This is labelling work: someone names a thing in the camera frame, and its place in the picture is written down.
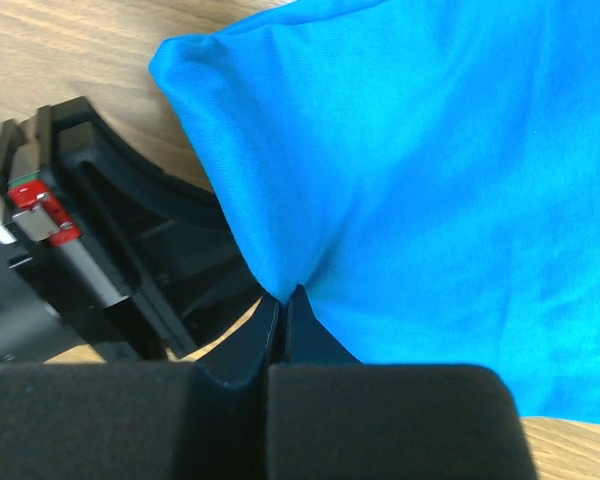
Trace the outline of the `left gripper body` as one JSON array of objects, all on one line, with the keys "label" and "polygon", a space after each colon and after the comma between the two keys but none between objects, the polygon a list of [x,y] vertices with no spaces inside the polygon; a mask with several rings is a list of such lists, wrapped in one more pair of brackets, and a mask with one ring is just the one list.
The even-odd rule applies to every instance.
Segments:
[{"label": "left gripper body", "polygon": [[0,119],[0,363],[185,357],[261,296],[216,197],[79,97]]}]

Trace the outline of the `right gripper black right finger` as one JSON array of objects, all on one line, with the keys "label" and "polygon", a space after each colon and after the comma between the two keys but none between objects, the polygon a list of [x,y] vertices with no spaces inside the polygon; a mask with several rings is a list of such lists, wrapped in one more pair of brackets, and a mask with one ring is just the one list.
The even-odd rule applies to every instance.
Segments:
[{"label": "right gripper black right finger", "polygon": [[271,479],[533,479],[513,397],[473,365],[365,365],[318,321],[304,288],[267,379]]}]

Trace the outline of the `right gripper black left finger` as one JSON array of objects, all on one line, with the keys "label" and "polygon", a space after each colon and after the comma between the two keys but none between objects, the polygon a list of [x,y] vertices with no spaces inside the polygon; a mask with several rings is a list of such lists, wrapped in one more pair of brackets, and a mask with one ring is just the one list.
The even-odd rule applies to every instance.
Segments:
[{"label": "right gripper black left finger", "polygon": [[197,362],[0,366],[0,479],[261,479],[279,304]]}]

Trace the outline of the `blue t shirt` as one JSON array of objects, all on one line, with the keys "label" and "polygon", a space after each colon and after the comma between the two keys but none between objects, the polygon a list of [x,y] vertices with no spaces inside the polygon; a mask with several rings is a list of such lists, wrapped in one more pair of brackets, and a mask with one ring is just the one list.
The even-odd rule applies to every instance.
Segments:
[{"label": "blue t shirt", "polygon": [[296,1],[149,70],[268,293],[600,424],[600,1]]}]

